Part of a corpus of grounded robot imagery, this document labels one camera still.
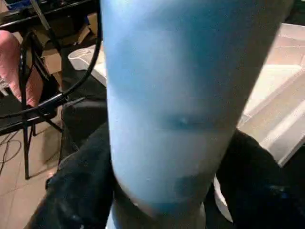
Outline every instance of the black chair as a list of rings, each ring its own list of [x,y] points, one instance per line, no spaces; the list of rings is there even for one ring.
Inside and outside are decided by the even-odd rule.
[[[30,108],[26,104],[26,84],[30,77],[33,66],[38,70],[43,81],[43,90],[40,102],[46,101],[59,93],[59,85],[53,75],[50,75],[45,69],[42,59],[42,46],[33,32],[28,33],[21,44],[20,63],[19,63],[19,87],[21,93],[21,102],[12,94],[0,99],[0,116],[12,114]],[[0,135],[23,130],[24,164],[25,179],[29,175],[29,148],[31,137],[36,136],[36,124],[47,122],[56,130],[62,132],[62,129],[51,121],[57,115],[57,108],[39,109],[36,112],[24,114],[22,116],[0,119]]]

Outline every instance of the table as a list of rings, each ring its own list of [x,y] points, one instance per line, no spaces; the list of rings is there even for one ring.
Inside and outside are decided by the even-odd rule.
[[[60,6],[55,3],[41,5],[41,10],[48,21],[67,16],[82,17],[96,12],[95,0],[67,0]],[[0,30],[22,31],[40,23],[33,9],[0,13]]]

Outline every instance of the cable on floor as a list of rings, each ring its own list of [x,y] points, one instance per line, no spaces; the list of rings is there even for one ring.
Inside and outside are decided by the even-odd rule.
[[[20,152],[20,150],[21,150],[21,146],[22,146],[21,141],[19,141],[19,140],[13,140],[13,137],[14,137],[18,132],[19,132],[19,131],[16,131],[16,132],[13,133],[13,134],[12,134],[12,133],[9,133],[9,134],[1,141],[1,143],[0,143],[0,147],[3,146],[3,145],[6,145],[6,146],[5,146],[4,153],[3,153],[2,161],[0,161],[0,164],[1,164],[1,166],[0,166],[0,176],[1,176],[1,174],[2,174],[2,171],[3,171],[3,168],[4,168],[5,163],[8,162],[8,161],[10,161],[10,160],[12,160],[15,156],[17,156],[17,154],[18,154],[18,153]],[[13,156],[11,156],[10,158],[6,159],[7,153],[8,153],[9,148],[10,148],[10,144],[11,144],[12,142],[18,142],[18,143],[19,143],[19,147],[18,147],[17,151],[14,153]]]

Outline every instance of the light blue pipe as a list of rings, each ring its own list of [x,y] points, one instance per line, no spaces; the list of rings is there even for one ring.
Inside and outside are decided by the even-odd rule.
[[[204,227],[201,203],[290,3],[102,0],[110,229]]]

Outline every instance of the black table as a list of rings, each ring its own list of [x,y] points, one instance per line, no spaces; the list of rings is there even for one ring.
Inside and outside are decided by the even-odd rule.
[[[60,17],[82,17],[96,12],[96,0],[66,0],[64,4],[45,3],[40,5],[46,19],[51,21]],[[0,13],[0,30],[23,31],[41,22],[33,8]]]
[[[81,47],[88,47],[92,43],[73,46],[62,50],[62,85],[63,89],[69,88],[82,77],[85,71],[76,71],[68,60],[68,55],[72,51]],[[70,109],[67,105],[63,108],[62,118],[64,119],[64,131],[62,141],[62,155],[65,158],[76,151],[75,147],[80,147],[87,137],[93,133],[102,123],[107,120],[107,110],[105,109],[106,88],[94,77],[84,83],[84,85],[74,92],[69,100],[81,97],[98,97],[94,112],[86,109]],[[297,190],[300,198],[305,199],[305,147],[302,147],[283,168],[292,186]],[[214,189],[211,186],[204,201],[206,211],[207,229],[236,229],[236,227],[225,219],[218,210],[215,199]]]

